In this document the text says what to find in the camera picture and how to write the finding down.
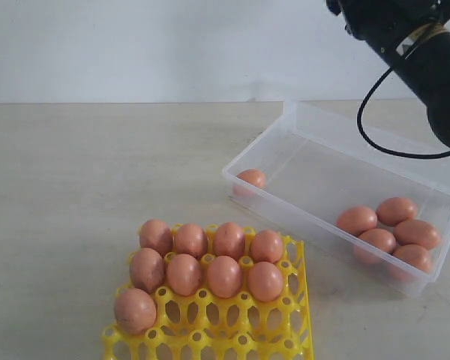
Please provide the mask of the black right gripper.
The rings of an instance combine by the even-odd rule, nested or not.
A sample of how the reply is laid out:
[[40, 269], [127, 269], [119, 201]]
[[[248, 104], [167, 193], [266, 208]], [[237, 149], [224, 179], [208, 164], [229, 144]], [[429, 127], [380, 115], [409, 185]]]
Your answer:
[[327, 1], [327, 8], [342, 15], [346, 30], [364, 41], [373, 36], [408, 35], [418, 27], [438, 20], [438, 1]]

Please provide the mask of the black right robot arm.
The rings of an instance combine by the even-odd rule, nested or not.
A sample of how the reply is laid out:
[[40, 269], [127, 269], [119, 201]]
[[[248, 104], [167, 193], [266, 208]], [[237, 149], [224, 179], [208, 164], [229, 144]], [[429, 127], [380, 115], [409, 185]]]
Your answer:
[[[358, 132], [373, 148], [396, 157], [433, 160], [450, 157], [450, 1], [327, 1], [341, 15], [346, 32], [364, 41], [387, 65], [387, 71], [365, 95], [358, 108]], [[366, 133], [362, 115], [386, 77], [396, 73], [426, 106], [435, 137], [448, 151], [410, 154], [384, 148]]]

